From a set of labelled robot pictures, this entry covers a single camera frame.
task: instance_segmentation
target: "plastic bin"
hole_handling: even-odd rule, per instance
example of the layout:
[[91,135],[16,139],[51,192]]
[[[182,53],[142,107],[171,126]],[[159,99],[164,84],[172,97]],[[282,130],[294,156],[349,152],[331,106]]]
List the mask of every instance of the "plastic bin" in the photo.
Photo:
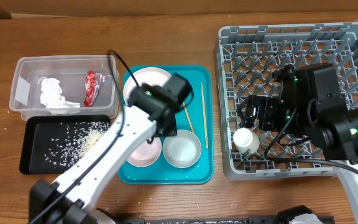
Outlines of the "plastic bin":
[[[219,30],[215,51],[216,83],[221,105],[223,172],[232,180],[282,179],[335,176],[321,164],[283,163],[265,160],[263,152],[273,139],[269,131],[259,135],[258,151],[242,155],[232,143],[240,119],[236,109],[248,95],[277,96],[281,87],[272,72],[286,64],[295,68],[327,62],[336,67],[338,85],[348,109],[358,108],[358,22],[229,26]],[[288,141],[294,139],[286,136]],[[273,148],[270,156],[324,159],[321,149],[305,142]]]
[[[116,81],[119,75],[113,56],[109,56]],[[106,79],[91,107],[85,107],[85,77],[88,71],[103,73]],[[9,107],[22,113],[22,119],[53,114],[117,115],[118,94],[109,71],[107,55],[68,55],[21,58],[16,67],[11,88]],[[66,101],[80,103],[79,108],[48,108],[40,103],[41,82],[44,78],[60,81]]]

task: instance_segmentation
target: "clear plastic container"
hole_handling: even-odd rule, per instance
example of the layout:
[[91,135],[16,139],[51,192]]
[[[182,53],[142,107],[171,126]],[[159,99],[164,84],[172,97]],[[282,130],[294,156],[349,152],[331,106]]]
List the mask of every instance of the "clear plastic container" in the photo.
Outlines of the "clear plastic container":
[[[119,85],[116,61],[109,56],[114,77]],[[106,79],[90,107],[85,107],[85,77],[88,71],[102,73]],[[105,114],[110,118],[117,115],[119,95],[110,75],[107,55],[68,55],[21,58],[12,81],[9,107],[22,113],[22,119],[53,114]],[[66,101],[80,103],[79,108],[45,108],[40,103],[41,82],[44,78],[60,81],[62,96]]]

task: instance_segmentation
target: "pink bowl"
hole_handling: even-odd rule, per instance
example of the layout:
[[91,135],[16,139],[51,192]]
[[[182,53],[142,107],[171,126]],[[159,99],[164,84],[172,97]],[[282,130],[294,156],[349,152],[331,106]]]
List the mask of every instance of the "pink bowl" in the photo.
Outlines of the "pink bowl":
[[161,139],[154,137],[151,144],[143,142],[138,148],[136,148],[127,161],[136,167],[147,167],[153,164],[160,157],[161,150]]

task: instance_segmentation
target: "black baking pan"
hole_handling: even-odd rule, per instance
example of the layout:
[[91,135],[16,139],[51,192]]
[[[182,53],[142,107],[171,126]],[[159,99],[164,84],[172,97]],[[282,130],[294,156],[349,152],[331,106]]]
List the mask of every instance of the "black baking pan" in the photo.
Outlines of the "black baking pan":
[[78,158],[71,152],[89,130],[107,131],[106,115],[36,116],[25,126],[19,170],[22,174],[62,174]]

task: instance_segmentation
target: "dish rack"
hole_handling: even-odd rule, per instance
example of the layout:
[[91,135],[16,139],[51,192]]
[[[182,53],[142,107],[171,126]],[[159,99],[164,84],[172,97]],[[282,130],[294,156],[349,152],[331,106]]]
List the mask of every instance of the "dish rack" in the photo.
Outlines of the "dish rack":
[[[232,180],[335,176],[331,167],[321,164],[265,160],[263,152],[276,133],[259,130],[258,122],[252,130],[260,147],[252,155],[242,155],[232,143],[240,123],[236,109],[248,95],[278,96],[281,88],[272,80],[274,70],[289,63],[299,68],[322,62],[336,67],[348,109],[358,108],[358,22],[222,27],[215,56],[224,175]],[[286,136],[282,142],[294,140]],[[285,148],[276,144],[272,154],[324,159],[322,149],[310,142]]]

